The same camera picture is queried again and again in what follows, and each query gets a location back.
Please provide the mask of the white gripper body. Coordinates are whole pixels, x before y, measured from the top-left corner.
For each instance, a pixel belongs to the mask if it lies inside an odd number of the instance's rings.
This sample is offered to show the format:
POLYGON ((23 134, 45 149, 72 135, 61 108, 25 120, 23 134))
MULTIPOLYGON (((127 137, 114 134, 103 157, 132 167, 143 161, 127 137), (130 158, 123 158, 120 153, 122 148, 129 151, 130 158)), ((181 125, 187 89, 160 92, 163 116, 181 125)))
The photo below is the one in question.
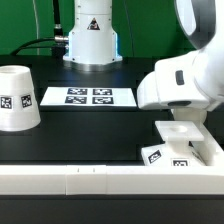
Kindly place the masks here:
POLYGON ((212 111, 214 101, 196 82, 207 62, 208 57, 199 51, 157 61, 154 71, 138 86, 138 107, 143 110, 187 107, 212 111))

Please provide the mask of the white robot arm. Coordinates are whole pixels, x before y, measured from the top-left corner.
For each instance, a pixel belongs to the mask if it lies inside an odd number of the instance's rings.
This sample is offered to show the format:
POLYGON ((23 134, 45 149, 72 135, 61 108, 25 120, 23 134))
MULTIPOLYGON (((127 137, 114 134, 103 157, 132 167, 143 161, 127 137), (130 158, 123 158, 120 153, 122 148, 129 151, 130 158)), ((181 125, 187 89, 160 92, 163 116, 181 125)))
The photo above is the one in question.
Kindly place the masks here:
MULTIPOLYGON (((224 103, 224 0, 174 0, 180 26, 195 49, 159 60, 137 89, 138 107, 214 110, 224 103)), ((75 0, 68 66, 97 71, 120 62, 112 0, 75 0)))

